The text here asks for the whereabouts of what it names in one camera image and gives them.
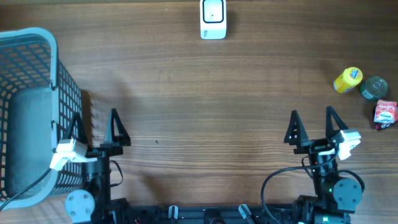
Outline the red white small carton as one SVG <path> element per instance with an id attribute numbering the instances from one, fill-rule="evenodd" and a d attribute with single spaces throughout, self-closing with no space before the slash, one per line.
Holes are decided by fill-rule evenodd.
<path id="1" fill-rule="evenodd" d="M 378 100 L 374 112 L 374 122 L 394 123 L 397 119 L 397 102 Z"/>

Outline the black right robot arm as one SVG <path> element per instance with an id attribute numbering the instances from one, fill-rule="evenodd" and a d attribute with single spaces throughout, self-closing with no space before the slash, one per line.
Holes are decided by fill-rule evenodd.
<path id="1" fill-rule="evenodd" d="M 332 118 L 339 129 L 333 129 Z M 262 209 L 260 223 L 351 223 L 350 214 L 354 213 L 361 201 L 365 184 L 356 173 L 350 170 L 338 170 L 336 158 L 347 159 L 350 150 L 360 143 L 361 136 L 355 129 L 349 129 L 336 114 L 332 106 L 326 107 L 325 138 L 309 140 L 299 113 L 293 110 L 284 143 L 295 145 L 294 154 L 307 154 L 310 166 L 280 169 L 270 174 L 261 187 Z M 293 170 L 304 170 L 312 179 L 314 197 L 300 195 L 292 204 L 275 204 L 270 207 L 265 201 L 265 188 L 272 177 Z M 356 180 L 340 177 L 345 172 Z M 137 207 L 131 207 L 125 198 L 106 199 L 96 202 L 96 211 L 103 208 L 100 218 L 104 223 L 141 223 Z M 226 207 L 206 208 L 203 211 L 204 223 L 226 223 L 222 214 L 232 210 Z"/>

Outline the black red snack packet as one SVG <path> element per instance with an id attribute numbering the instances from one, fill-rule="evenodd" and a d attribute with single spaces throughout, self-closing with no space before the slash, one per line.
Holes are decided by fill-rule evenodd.
<path id="1" fill-rule="evenodd" d="M 383 130 L 391 126 L 392 123 L 375 123 L 374 127 L 377 131 Z"/>

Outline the round tin can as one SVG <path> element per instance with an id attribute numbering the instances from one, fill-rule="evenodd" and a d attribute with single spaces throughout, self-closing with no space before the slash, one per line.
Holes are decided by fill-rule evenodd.
<path id="1" fill-rule="evenodd" d="M 360 92 L 367 100 L 378 100 L 387 95 L 388 84 L 382 77 L 373 76 L 361 85 Z"/>

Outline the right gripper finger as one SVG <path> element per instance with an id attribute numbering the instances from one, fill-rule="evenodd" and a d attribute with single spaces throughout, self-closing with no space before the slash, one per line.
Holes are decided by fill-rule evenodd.
<path id="1" fill-rule="evenodd" d="M 333 123 L 336 123 L 338 129 L 335 129 Z M 325 136 L 331 139 L 341 130 L 348 129 L 348 126 L 343 122 L 343 120 L 338 116 L 335 109 L 332 106 L 326 107 L 326 129 Z"/>
<path id="2" fill-rule="evenodd" d="M 308 135 L 304 125 L 300 119 L 297 110 L 293 110 L 290 115 L 289 126 L 285 134 L 284 143 L 289 143 L 291 146 L 304 146 L 308 142 Z"/>

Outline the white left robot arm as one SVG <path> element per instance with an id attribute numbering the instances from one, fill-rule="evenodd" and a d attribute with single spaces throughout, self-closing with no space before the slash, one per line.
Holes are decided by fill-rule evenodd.
<path id="1" fill-rule="evenodd" d="M 73 223 L 127 223 L 129 204 L 125 198 L 111 199 L 111 189 L 118 186 L 110 181 L 110 164 L 113 156 L 123 154 L 123 148 L 131 145 L 131 138 L 124 128 L 116 109 L 111 109 L 105 131 L 104 142 L 99 147 L 91 147 L 78 113 L 72 118 L 64 137 L 57 146 L 68 144 L 67 160 L 82 166 L 82 188 L 70 193 L 65 207 Z"/>

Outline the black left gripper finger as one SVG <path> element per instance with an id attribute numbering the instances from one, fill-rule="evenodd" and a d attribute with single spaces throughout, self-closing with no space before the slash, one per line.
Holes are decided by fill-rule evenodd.
<path id="1" fill-rule="evenodd" d="M 104 135 L 104 144 L 110 144 L 112 146 L 131 145 L 131 138 L 115 108 L 112 108 L 109 113 L 108 124 Z"/>
<path id="2" fill-rule="evenodd" d="M 63 134 L 64 139 L 76 139 L 83 144 L 88 144 L 88 138 L 86 135 L 85 127 L 82 118 L 78 112 L 75 112 L 72 116 L 70 124 L 66 128 Z"/>

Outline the yellow small bottle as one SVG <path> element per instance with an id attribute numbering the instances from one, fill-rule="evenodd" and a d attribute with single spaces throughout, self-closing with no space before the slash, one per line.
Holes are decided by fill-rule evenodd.
<path id="1" fill-rule="evenodd" d="M 361 83 L 363 73 L 359 68 L 349 67 L 333 82 L 333 88 L 338 93 L 347 93 Z"/>

